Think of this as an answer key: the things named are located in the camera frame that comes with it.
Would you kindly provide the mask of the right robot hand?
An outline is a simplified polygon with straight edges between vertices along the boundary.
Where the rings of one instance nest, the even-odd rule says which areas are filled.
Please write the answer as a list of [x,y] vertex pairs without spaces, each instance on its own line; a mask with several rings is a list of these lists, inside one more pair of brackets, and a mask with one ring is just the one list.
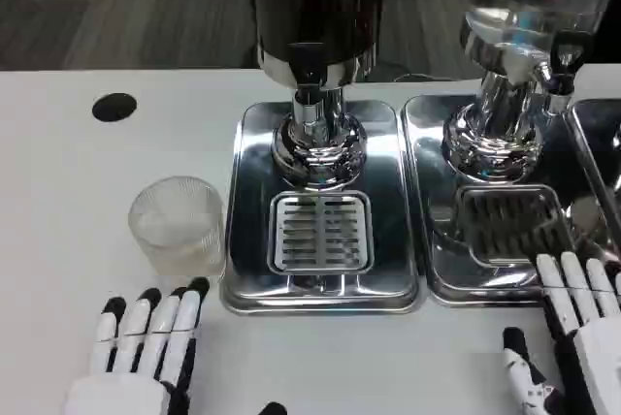
[[504,367],[521,414],[620,412],[620,275],[564,251],[536,258],[542,309],[563,388],[536,368],[521,329],[503,332]]

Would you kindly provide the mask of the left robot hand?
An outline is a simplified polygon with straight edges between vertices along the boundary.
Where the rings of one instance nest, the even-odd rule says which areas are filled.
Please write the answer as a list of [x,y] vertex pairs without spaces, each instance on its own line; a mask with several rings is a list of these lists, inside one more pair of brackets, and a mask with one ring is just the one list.
[[187,414],[202,305],[211,284],[193,278],[164,298],[146,289],[101,311],[88,374],[72,383],[65,414]]

